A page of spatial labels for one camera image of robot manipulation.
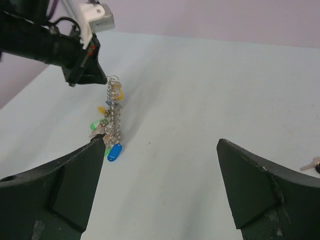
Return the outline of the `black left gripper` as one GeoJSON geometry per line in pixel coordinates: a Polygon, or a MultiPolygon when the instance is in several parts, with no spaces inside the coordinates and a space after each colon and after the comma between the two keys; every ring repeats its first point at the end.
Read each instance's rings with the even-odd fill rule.
{"type": "Polygon", "coordinates": [[[100,46],[97,35],[94,33],[87,49],[80,51],[75,64],[71,68],[62,68],[65,81],[70,87],[107,84],[107,76],[98,60],[100,46]]]}

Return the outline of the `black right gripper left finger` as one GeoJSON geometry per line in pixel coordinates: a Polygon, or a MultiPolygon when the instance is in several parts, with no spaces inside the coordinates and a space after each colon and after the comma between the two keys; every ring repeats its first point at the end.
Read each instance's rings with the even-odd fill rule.
{"type": "Polygon", "coordinates": [[[0,180],[2,240],[79,240],[86,231],[105,154],[102,138],[0,180]]]}

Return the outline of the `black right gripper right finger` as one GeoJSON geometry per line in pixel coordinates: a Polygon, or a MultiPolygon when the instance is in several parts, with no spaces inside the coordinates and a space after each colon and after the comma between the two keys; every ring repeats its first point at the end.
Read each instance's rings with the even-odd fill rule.
{"type": "Polygon", "coordinates": [[[320,180],[221,138],[219,166],[236,229],[244,240],[318,240],[320,180]]]}

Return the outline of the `metal band with key rings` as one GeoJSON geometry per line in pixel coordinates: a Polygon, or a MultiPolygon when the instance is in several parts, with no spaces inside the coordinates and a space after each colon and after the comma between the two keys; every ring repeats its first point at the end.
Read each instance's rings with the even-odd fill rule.
{"type": "Polygon", "coordinates": [[[120,142],[121,139],[121,132],[120,132],[120,126],[121,126],[121,104],[120,100],[117,101],[114,99],[114,91],[112,86],[114,84],[120,83],[120,80],[118,76],[111,75],[107,77],[107,105],[108,105],[108,111],[107,116],[109,117],[109,125],[108,130],[106,130],[106,135],[108,136],[108,142],[111,145],[117,144],[120,142]]]}

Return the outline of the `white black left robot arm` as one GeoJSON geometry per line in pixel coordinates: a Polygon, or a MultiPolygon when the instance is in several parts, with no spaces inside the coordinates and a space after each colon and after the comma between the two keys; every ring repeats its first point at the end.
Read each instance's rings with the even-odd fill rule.
{"type": "Polygon", "coordinates": [[[107,83],[96,33],[113,29],[114,16],[98,0],[80,3],[73,19],[52,17],[57,0],[2,0],[0,51],[61,67],[69,86],[107,83]]]}

